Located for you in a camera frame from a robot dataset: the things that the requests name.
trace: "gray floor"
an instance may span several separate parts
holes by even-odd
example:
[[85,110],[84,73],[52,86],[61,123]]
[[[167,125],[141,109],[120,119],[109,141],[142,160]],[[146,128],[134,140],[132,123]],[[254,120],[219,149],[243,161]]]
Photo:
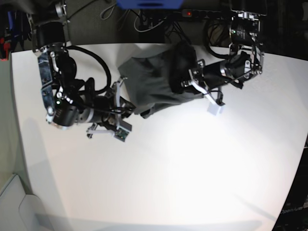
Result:
[[16,173],[25,192],[31,194],[15,112],[11,62],[0,62],[0,73],[0,189]]

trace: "red switch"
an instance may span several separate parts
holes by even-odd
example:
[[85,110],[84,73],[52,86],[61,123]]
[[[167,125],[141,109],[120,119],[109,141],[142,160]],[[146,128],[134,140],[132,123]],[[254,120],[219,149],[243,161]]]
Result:
[[192,10],[184,9],[184,10],[182,10],[182,17],[191,18],[193,16],[192,13],[193,13]]

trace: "black cable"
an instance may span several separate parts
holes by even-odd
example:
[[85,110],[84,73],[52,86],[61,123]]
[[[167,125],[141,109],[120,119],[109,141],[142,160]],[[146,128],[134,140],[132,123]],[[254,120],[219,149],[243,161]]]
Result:
[[121,112],[115,112],[114,110],[118,110],[118,108],[111,108],[111,109],[101,109],[101,108],[95,108],[95,107],[91,107],[83,102],[75,102],[76,104],[79,104],[79,106],[83,107],[83,108],[88,108],[88,109],[93,109],[94,111],[97,112],[103,112],[103,113],[110,113],[110,114],[123,114],[126,111],[122,110]]
[[212,36],[213,36],[213,33],[214,33],[214,31],[219,27],[219,25],[220,24],[212,24],[211,26],[212,26],[212,31],[211,31],[211,34],[210,34],[210,36],[208,37],[208,41],[209,41],[209,43],[211,44],[211,46],[213,46],[213,44],[212,44],[212,42],[211,42],[211,39],[212,39]]
[[167,33],[168,36],[170,36],[172,34],[172,32],[174,32],[174,25],[173,23],[170,23],[170,25],[168,26],[167,29],[165,29],[165,31],[168,31],[170,29],[170,27],[172,26],[172,29]]
[[209,41],[208,41],[208,28],[211,23],[211,20],[207,20],[205,23],[205,26],[203,28],[203,45],[205,46],[207,52],[209,52],[211,55],[215,56],[216,58],[219,59],[230,59],[231,56],[228,54],[217,54],[214,52],[210,46],[209,46]]
[[143,19],[142,19],[142,15],[139,15],[137,14],[134,10],[130,10],[131,12],[133,12],[139,19],[141,22],[145,22]]
[[172,30],[173,30],[173,28],[174,28],[174,26],[173,26],[173,28],[171,29],[171,31],[169,31],[169,29],[170,29],[171,26],[172,26],[172,23],[168,23],[168,24],[166,24],[165,27],[164,27],[165,36],[166,36],[166,38],[168,38],[168,40],[169,40],[170,43],[172,43],[172,40],[170,39],[170,35],[171,35]]
[[229,34],[228,34],[228,25],[225,25],[225,27],[223,28],[216,44],[219,45],[221,47],[221,43],[226,40],[227,38],[229,38]]
[[192,44],[191,40],[187,37],[187,35],[184,33],[182,27],[179,25],[179,23],[177,21],[175,21],[175,24],[174,24],[181,32],[181,34],[184,36],[184,38],[187,40],[187,42],[189,44]]
[[210,91],[208,94],[211,94],[211,93],[213,93],[213,92],[217,92],[217,93],[222,94],[222,91],[220,91],[220,90],[212,90],[212,91]]
[[90,55],[92,56],[94,59],[96,59],[96,61],[98,61],[100,63],[100,65],[103,67],[105,73],[106,73],[106,76],[107,76],[107,85],[106,87],[104,87],[103,89],[101,90],[96,90],[95,91],[95,94],[96,95],[100,95],[104,92],[106,92],[108,89],[110,89],[110,86],[111,86],[111,73],[110,73],[110,70],[107,66],[107,64],[105,63],[105,61],[98,55],[94,54],[93,52],[89,51],[89,50],[86,50],[84,48],[81,48],[81,47],[77,47],[77,46],[70,46],[70,47],[67,47],[68,50],[76,50],[76,51],[80,51],[80,52],[83,52],[87,55]]
[[175,27],[174,23],[172,23],[172,24],[173,24],[173,28],[170,31],[170,33],[176,33],[178,35],[178,37],[180,38],[180,40],[182,41],[183,40],[183,38],[182,38],[183,34],[180,31],[178,31],[178,29]]
[[85,9],[86,7],[88,7],[89,5],[91,5],[92,3],[96,2],[98,0],[92,0],[89,3],[87,3],[86,5],[84,5],[83,7],[79,8],[77,11],[75,11],[74,13],[71,14],[71,16],[69,16],[67,19],[70,20],[72,17],[74,17],[77,13],[79,13],[80,11],[82,11],[83,9]]
[[214,46],[219,45],[221,39],[223,38],[223,33],[225,32],[225,28],[223,28],[223,30],[221,31],[220,35],[218,36],[216,42],[214,43]]

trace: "electrical cable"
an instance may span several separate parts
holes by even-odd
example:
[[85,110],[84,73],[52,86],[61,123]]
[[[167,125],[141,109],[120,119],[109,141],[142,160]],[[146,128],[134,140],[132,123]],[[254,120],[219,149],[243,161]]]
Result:
[[[106,9],[104,9],[104,10],[100,13],[100,18],[101,18],[102,20],[107,20],[107,19],[109,19],[109,18],[112,16],[112,13],[114,12],[115,8],[116,8],[116,3],[114,3],[114,4],[112,4],[111,6],[107,7]],[[109,10],[110,10],[110,13],[108,14],[108,16],[107,16],[107,17],[104,17],[104,15],[106,14],[106,12],[109,11]]]
[[175,21],[174,25],[175,25],[175,27],[177,27],[177,28],[180,30],[181,34],[184,36],[184,38],[186,39],[186,41],[187,41],[189,44],[192,44],[191,40],[190,40],[190,39],[187,37],[187,35],[184,33],[184,31],[183,31],[182,27],[179,25],[179,23],[178,23],[177,21]]
[[212,91],[210,91],[208,94],[213,93],[213,92],[217,92],[217,93],[222,94],[222,91],[220,91],[220,90],[212,90]]
[[160,23],[158,23],[157,25],[155,25],[155,26],[153,26],[153,27],[151,27],[151,28],[149,28],[149,29],[146,29],[146,30],[138,30],[137,29],[137,26],[136,26],[136,22],[137,22],[137,19],[138,19],[139,17],[136,17],[136,19],[135,19],[135,21],[134,21],[134,28],[135,28],[135,30],[137,31],[137,32],[139,32],[139,33],[144,33],[144,32],[148,32],[148,31],[151,31],[151,30],[154,30],[155,28],[157,28],[157,27],[159,27],[162,23],[164,23],[164,21],[165,21],[165,19],[167,18],[164,18]]
[[230,59],[231,56],[228,54],[218,54],[214,52],[210,46],[209,46],[209,41],[208,41],[208,28],[211,23],[211,20],[207,20],[205,23],[205,26],[203,28],[203,45],[205,46],[206,50],[213,56],[219,59]]
[[96,107],[92,107],[90,105],[87,105],[83,102],[75,102],[76,104],[78,104],[79,106],[83,107],[83,108],[88,108],[88,109],[93,109],[94,111],[97,112],[103,112],[103,113],[109,113],[109,114],[123,114],[126,111],[128,111],[126,108],[122,108],[121,107],[121,111],[119,112],[115,112],[115,110],[119,110],[119,108],[110,108],[110,109],[101,109],[101,108],[96,108]]
[[142,15],[137,14],[134,10],[130,10],[130,11],[133,12],[140,20],[142,20],[143,22],[145,22],[145,21],[142,19]]
[[217,28],[219,28],[219,24],[218,24],[218,25],[212,25],[212,31],[211,31],[210,36],[208,37],[208,41],[209,41],[209,43],[211,44],[211,46],[213,46],[213,44],[212,44],[212,42],[211,42],[211,39],[212,39],[212,36],[213,36],[214,31],[215,31]]
[[144,16],[145,19],[143,19],[143,15],[144,15],[144,12],[143,12],[142,9],[140,9],[141,25],[143,25],[143,23],[146,22],[146,20],[148,20],[146,16]]
[[[112,16],[112,14],[113,14],[113,12],[114,12],[116,6],[117,6],[117,4],[114,3],[114,4],[112,4],[111,6],[108,6],[107,8],[105,8],[105,9],[100,13],[100,19],[102,19],[102,20],[104,20],[104,21],[107,20],[107,19],[109,19],[109,18]],[[118,31],[120,31],[120,30],[123,29],[123,27],[124,27],[124,25],[125,25],[125,22],[126,22],[126,20],[127,20],[127,17],[128,17],[129,12],[130,12],[130,10],[125,10],[125,12],[122,14],[122,16],[117,20],[116,24],[117,24],[117,30],[118,30]],[[123,19],[123,22],[122,22],[122,24],[120,25],[120,27],[118,27],[118,24],[121,22],[122,19]]]
[[223,28],[221,34],[217,38],[217,41],[214,43],[214,46],[221,46],[221,43],[229,37],[229,34],[226,32],[228,32],[228,25],[225,25]]
[[169,42],[172,43],[172,40],[170,39],[170,35],[173,32],[174,26],[173,28],[169,31],[170,27],[172,26],[172,23],[170,23],[169,25],[166,25],[166,27],[164,28],[165,31],[165,36],[168,38]]
[[81,47],[77,47],[77,46],[70,46],[70,47],[67,47],[68,50],[76,50],[76,51],[80,51],[80,52],[83,52],[87,55],[90,55],[92,56],[96,61],[99,62],[99,64],[103,67],[105,73],[106,73],[106,76],[107,76],[107,85],[101,89],[101,90],[96,90],[95,91],[95,94],[96,95],[100,95],[100,94],[103,94],[104,92],[106,92],[108,89],[110,89],[110,86],[111,86],[111,73],[110,73],[110,70],[107,66],[107,64],[105,63],[105,61],[98,55],[96,55],[95,53],[89,51],[89,50],[86,50],[84,48],[81,48]]
[[170,34],[171,33],[176,33],[178,35],[178,37],[180,38],[180,40],[183,41],[183,38],[182,38],[183,34],[180,31],[178,31],[178,29],[175,27],[175,23],[174,22],[172,24],[173,24],[173,28],[170,31]]
[[74,17],[77,13],[79,13],[80,11],[82,11],[83,9],[85,9],[86,7],[90,6],[92,3],[96,2],[98,0],[92,0],[89,3],[87,3],[86,5],[84,5],[83,7],[79,8],[77,11],[75,11],[74,13],[71,14],[71,16],[69,16],[67,18],[67,20],[69,21],[72,17]]

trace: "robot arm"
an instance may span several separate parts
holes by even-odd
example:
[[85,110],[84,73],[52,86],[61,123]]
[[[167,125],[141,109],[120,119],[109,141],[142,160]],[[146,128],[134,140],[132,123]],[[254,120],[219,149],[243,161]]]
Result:
[[[89,138],[94,133],[112,133],[125,141],[132,126],[123,119],[128,118],[135,107],[120,97],[123,80],[111,86],[110,70],[98,55],[80,47],[66,47],[63,29],[66,23],[65,5],[58,2],[53,6],[55,10],[49,17],[39,14],[30,16],[32,35],[36,38],[33,40],[33,51],[38,55],[47,122],[64,130],[75,123],[92,123],[87,130]],[[69,50],[86,53],[100,63],[107,76],[105,88],[96,91],[93,78],[87,81],[76,79],[77,66],[69,56]],[[107,130],[97,131],[98,126]]]
[[[181,82],[184,90],[200,92],[211,102],[209,112],[218,114],[225,105],[222,101],[222,87],[232,84],[242,88],[246,81],[263,72],[264,52],[260,40],[261,21],[257,13],[239,11],[231,18],[229,54],[217,54],[209,47],[207,30],[210,21],[204,28],[204,45],[207,51],[223,61],[206,65],[204,60],[197,62],[196,68],[189,70],[190,78]],[[212,92],[217,92],[215,99]]]
[[[28,13],[33,52],[38,56],[42,83],[41,95],[47,111],[47,122],[60,129],[67,129],[75,123],[92,123],[87,130],[89,138],[92,138],[95,133],[111,132],[116,138],[125,141],[132,126],[123,119],[133,113],[135,106],[120,97],[122,79],[111,86],[109,68],[99,56],[79,47],[66,47],[63,29],[67,22],[64,2],[53,0],[27,0],[26,2],[5,0],[2,2],[5,4],[14,2],[15,7]],[[205,36],[204,45],[208,52],[223,61],[206,65],[204,60],[200,60],[195,68],[188,70],[189,78],[180,80],[180,86],[184,90],[204,94],[210,100],[210,111],[214,114],[220,112],[224,105],[221,91],[223,86],[232,84],[242,88],[244,82],[262,74],[264,53],[258,42],[259,16],[259,13],[237,10],[230,24],[232,39],[230,53],[220,55],[213,52]],[[101,64],[107,76],[107,85],[104,89],[95,91],[93,78],[87,81],[76,79],[77,67],[74,59],[69,56],[70,49],[91,55]],[[213,97],[213,92],[218,93],[217,99]],[[105,127],[107,130],[97,131],[98,126]]]

